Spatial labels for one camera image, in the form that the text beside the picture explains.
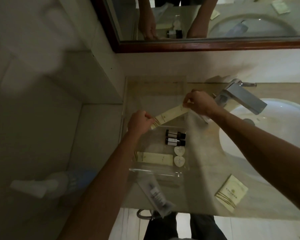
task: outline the white tile floor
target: white tile floor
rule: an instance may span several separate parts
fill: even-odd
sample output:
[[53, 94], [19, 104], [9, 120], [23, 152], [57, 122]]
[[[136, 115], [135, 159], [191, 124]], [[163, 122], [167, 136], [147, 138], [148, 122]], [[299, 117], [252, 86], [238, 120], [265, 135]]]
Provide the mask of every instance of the white tile floor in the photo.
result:
[[[143, 240], [148, 220], [137, 217], [137, 209], [121, 208], [109, 240]], [[300, 240], [300, 221], [266, 220], [215, 216], [216, 224], [228, 240]], [[180, 238], [190, 238], [190, 214], [178, 213]]]

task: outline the sink basin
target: sink basin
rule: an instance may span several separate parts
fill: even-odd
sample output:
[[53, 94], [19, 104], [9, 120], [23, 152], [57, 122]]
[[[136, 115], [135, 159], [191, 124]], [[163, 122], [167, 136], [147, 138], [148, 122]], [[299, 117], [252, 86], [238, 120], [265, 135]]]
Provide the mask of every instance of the sink basin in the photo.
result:
[[[230, 113], [300, 148], [300, 105], [281, 99], [261, 100], [268, 105], [259, 115], [254, 115], [243, 106], [235, 108]], [[268, 184], [222, 129], [219, 130], [219, 139], [222, 149], [233, 164], [248, 176]]]
[[[232, 30], [241, 23], [245, 25], [245, 29], [236, 27], [236, 31]], [[208, 37], [291, 37], [296, 34], [294, 28], [282, 20], [267, 15], [245, 14], [221, 20], [212, 27]]]

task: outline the black toiletry bottle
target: black toiletry bottle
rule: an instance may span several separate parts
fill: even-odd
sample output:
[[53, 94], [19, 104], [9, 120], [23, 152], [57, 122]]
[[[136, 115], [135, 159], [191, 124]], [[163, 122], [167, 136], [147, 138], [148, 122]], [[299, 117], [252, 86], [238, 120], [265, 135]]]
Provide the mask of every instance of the black toiletry bottle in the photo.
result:
[[177, 138], [177, 139], [182, 139], [184, 140], [186, 138], [186, 134], [185, 133], [181, 133], [179, 131], [173, 131], [170, 129], [166, 130], [166, 137], [170, 137], [170, 138]]
[[169, 146], [182, 146], [184, 147], [186, 145], [186, 141], [185, 140], [179, 140], [179, 139], [176, 139], [176, 138], [169, 138], [169, 137], [166, 137], [166, 145], [169, 145]]

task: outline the marble countertop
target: marble countertop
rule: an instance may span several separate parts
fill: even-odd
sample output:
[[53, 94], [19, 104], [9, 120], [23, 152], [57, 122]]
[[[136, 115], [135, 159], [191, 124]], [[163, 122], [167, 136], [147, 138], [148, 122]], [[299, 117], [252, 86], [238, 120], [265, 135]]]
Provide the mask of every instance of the marble countertop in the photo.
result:
[[[180, 104], [184, 94], [192, 88], [218, 93], [224, 83], [185, 83], [174, 78], [174, 82], [130, 82], [126, 98], [126, 118], [123, 130], [131, 113], [144, 109], [156, 116]], [[247, 88], [259, 98], [276, 98], [300, 104], [300, 83], [260, 83], [256, 88]], [[225, 109], [232, 110], [239, 104], [231, 100]], [[166, 198], [173, 202], [178, 212], [211, 214], [231, 217], [253, 217], [269, 219], [300, 220], [298, 210], [274, 187], [248, 177], [226, 158], [219, 142], [219, 126], [205, 124], [196, 114], [188, 113], [171, 124], [183, 124], [187, 128], [186, 150], [189, 169], [180, 177], [158, 179]], [[233, 213], [229, 212], [215, 197], [215, 193], [233, 174], [245, 186], [248, 193]], [[153, 209], [136, 183], [136, 173], [131, 172], [123, 207]]]

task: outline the faucet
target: faucet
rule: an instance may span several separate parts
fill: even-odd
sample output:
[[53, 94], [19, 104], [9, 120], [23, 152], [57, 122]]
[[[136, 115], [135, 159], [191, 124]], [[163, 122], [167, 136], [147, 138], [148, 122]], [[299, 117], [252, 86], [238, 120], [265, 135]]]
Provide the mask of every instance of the faucet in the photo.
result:
[[242, 82], [240, 79], [235, 78], [227, 84], [214, 100], [219, 106], [224, 107], [229, 99], [233, 99], [255, 115], [258, 115], [267, 104], [243, 88], [256, 86], [256, 83]]

